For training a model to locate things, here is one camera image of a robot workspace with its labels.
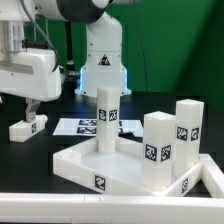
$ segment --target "black cable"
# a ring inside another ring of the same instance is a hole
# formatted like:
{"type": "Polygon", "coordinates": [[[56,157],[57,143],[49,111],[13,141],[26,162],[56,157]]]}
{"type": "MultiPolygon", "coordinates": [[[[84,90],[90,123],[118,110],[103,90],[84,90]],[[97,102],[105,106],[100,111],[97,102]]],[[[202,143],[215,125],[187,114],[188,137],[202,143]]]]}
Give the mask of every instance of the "black cable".
{"type": "Polygon", "coordinates": [[[36,23],[36,21],[33,19],[33,17],[31,16],[31,14],[29,13],[25,3],[24,3],[24,0],[20,0],[20,3],[23,7],[23,10],[24,12],[26,13],[27,17],[30,19],[30,22],[33,24],[33,26],[38,30],[38,32],[42,35],[42,37],[45,39],[45,41],[47,42],[47,45],[48,47],[54,51],[55,53],[55,66],[53,68],[53,71],[54,72],[57,67],[58,67],[58,53],[57,53],[57,50],[53,47],[50,39],[47,37],[47,35],[44,33],[44,31],[40,28],[40,26],[36,23]]]}
{"type": "Polygon", "coordinates": [[[139,37],[139,41],[140,41],[140,45],[141,45],[142,57],[143,57],[143,62],[144,62],[146,90],[147,90],[147,92],[149,92],[148,69],[147,69],[147,63],[146,63],[146,57],[145,57],[144,44],[143,44],[140,25],[139,25],[139,16],[138,16],[136,0],[133,0],[133,4],[134,4],[134,9],[135,9],[135,19],[136,19],[136,24],[137,24],[137,29],[138,29],[138,37],[139,37]]]}

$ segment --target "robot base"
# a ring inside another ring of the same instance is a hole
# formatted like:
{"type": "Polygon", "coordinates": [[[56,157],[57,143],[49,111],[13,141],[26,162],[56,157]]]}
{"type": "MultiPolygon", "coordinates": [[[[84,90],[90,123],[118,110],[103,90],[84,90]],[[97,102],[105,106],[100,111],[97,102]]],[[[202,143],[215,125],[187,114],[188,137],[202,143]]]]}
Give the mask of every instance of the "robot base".
{"type": "Polygon", "coordinates": [[[182,197],[202,179],[212,196],[224,197],[222,172],[209,155],[202,154],[197,164],[180,178],[173,177],[172,184],[163,191],[145,188],[141,185],[142,148],[141,143],[119,138],[116,152],[103,155],[93,138],[54,154],[54,173],[100,193],[137,196],[182,197]],[[220,174],[217,178],[212,177],[214,170],[220,174]],[[220,184],[211,183],[215,179],[220,184]]]}
{"type": "Polygon", "coordinates": [[[45,128],[45,123],[47,122],[46,115],[36,116],[36,120],[27,123],[20,121],[9,127],[10,141],[15,142],[25,142],[27,139],[31,138],[38,132],[45,128]]]}
{"type": "MultiPolygon", "coordinates": [[[[130,101],[131,99],[131,90],[126,90],[126,92],[124,92],[123,95],[121,95],[121,102],[127,102],[130,101]]],[[[93,97],[93,96],[87,96],[84,94],[83,91],[76,89],[75,90],[75,99],[78,101],[83,101],[83,102],[87,102],[87,103],[92,103],[92,104],[96,104],[97,103],[97,97],[93,97]]]]}

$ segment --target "paper sheet with markers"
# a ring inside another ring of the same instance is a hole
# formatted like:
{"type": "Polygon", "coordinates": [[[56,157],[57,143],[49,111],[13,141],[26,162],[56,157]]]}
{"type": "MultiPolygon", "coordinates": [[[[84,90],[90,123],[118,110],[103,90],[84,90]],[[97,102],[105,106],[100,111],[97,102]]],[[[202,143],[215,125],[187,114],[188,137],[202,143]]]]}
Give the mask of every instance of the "paper sheet with markers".
{"type": "MultiPolygon", "coordinates": [[[[96,136],[96,119],[61,118],[53,135],[96,136]]],[[[143,127],[139,120],[120,120],[119,134],[133,133],[135,137],[143,137],[143,127]]]]}

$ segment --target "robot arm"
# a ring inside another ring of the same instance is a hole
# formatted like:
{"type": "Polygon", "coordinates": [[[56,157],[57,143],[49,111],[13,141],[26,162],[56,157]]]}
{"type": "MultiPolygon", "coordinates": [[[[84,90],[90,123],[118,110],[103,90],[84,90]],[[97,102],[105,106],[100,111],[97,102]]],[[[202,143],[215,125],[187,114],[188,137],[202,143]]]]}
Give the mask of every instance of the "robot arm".
{"type": "Polygon", "coordinates": [[[34,0],[41,15],[47,19],[93,23],[105,12],[109,0],[34,0]]]}
{"type": "Polygon", "coordinates": [[[0,92],[26,98],[26,121],[10,127],[10,140],[23,142],[44,129],[45,115],[36,116],[41,101],[57,99],[61,80],[55,53],[47,46],[24,44],[23,22],[35,24],[35,15],[48,19],[92,23],[109,0],[7,0],[0,3],[0,92]]]}

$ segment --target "white rectangular block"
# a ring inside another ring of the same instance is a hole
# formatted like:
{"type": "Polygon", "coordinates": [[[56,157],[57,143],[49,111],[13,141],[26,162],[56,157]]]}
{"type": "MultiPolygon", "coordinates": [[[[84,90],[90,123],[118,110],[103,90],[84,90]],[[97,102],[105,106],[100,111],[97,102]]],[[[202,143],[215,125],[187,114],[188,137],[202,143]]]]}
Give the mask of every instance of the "white rectangular block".
{"type": "Polygon", "coordinates": [[[198,162],[199,142],[186,144],[176,141],[173,153],[173,175],[180,177],[198,162]]]}
{"type": "Polygon", "coordinates": [[[20,121],[10,126],[10,141],[25,142],[27,139],[42,131],[45,128],[46,122],[46,115],[38,115],[36,116],[36,120],[31,123],[20,121]]]}
{"type": "Polygon", "coordinates": [[[152,191],[163,191],[171,184],[172,163],[162,165],[142,161],[142,185],[152,191]]]}
{"type": "Polygon", "coordinates": [[[141,182],[153,191],[171,184],[175,116],[155,112],[144,117],[141,182]]]}
{"type": "Polygon", "coordinates": [[[119,127],[120,92],[118,88],[97,90],[97,141],[104,154],[115,152],[119,127]]]}
{"type": "Polygon", "coordinates": [[[176,118],[163,112],[144,116],[143,142],[154,145],[166,145],[174,141],[176,118]]]}
{"type": "Polygon", "coordinates": [[[176,105],[174,175],[178,178],[198,162],[204,103],[181,100],[176,105]]]}
{"type": "Polygon", "coordinates": [[[204,103],[196,100],[181,100],[176,104],[176,119],[178,125],[195,127],[202,124],[204,103]]]}
{"type": "Polygon", "coordinates": [[[118,107],[120,104],[120,90],[118,88],[105,87],[97,89],[97,105],[105,109],[118,107]]]}

